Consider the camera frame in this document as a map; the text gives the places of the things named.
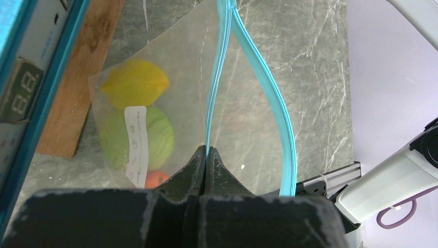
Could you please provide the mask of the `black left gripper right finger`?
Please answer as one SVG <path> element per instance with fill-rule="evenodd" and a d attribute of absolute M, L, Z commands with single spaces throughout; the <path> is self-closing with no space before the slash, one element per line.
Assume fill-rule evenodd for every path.
<path fill-rule="evenodd" d="M 321 196 L 199 199 L 199 247 L 348 246 L 340 214 Z"/>

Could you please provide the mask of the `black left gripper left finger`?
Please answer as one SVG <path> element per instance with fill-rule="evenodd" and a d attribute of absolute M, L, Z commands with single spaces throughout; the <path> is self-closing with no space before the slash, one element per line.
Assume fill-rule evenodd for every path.
<path fill-rule="evenodd" d="M 20 209 L 1 247 L 198 247 L 206 148 L 160 188 L 50 189 Z"/>

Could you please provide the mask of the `green toy cabbage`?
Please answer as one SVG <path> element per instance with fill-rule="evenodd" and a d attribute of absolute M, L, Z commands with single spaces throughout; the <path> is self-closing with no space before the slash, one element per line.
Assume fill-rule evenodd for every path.
<path fill-rule="evenodd" d="M 175 145 L 175 133 L 169 118 L 158 107 L 147 107 L 148 170 L 157 171 L 166 163 Z M 101 150 L 108 166 L 124 169 L 129 160 L 128 132 L 124 112 L 112 110 L 98 131 Z"/>

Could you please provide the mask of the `clear zip top bag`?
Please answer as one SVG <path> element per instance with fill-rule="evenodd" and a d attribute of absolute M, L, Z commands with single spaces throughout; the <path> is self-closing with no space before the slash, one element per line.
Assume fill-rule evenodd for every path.
<path fill-rule="evenodd" d="M 216 149 L 230 172 L 244 168 L 238 182 L 261 195 L 278 190 L 294 196 L 298 178 L 295 138 L 274 76 L 249 35 L 236 1 L 202 1 L 130 58 L 89 78 L 97 130 L 112 110 L 100 91 L 110 71 L 133 59 L 164 70 L 170 87 L 150 106 L 169 118 L 175 133 L 172 154 L 158 171 L 182 169 L 200 146 Z M 149 162 L 146 106 L 124 110 L 129 160 L 120 188 L 145 189 Z"/>

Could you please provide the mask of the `yellow-green toy starfruit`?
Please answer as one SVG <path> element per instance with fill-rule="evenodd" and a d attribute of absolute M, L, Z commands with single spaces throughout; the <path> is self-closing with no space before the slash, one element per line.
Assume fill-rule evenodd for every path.
<path fill-rule="evenodd" d="M 100 86 L 113 107 L 150 106 L 168 90 L 170 81 L 164 70 L 144 59 L 129 60 L 112 69 Z"/>

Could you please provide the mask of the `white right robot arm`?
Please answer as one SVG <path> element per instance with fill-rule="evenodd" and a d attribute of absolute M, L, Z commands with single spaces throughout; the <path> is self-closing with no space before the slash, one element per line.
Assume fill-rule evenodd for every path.
<path fill-rule="evenodd" d="M 336 206 L 353 223 L 437 188 L 437 1 L 347 1 L 353 148 L 365 174 Z"/>

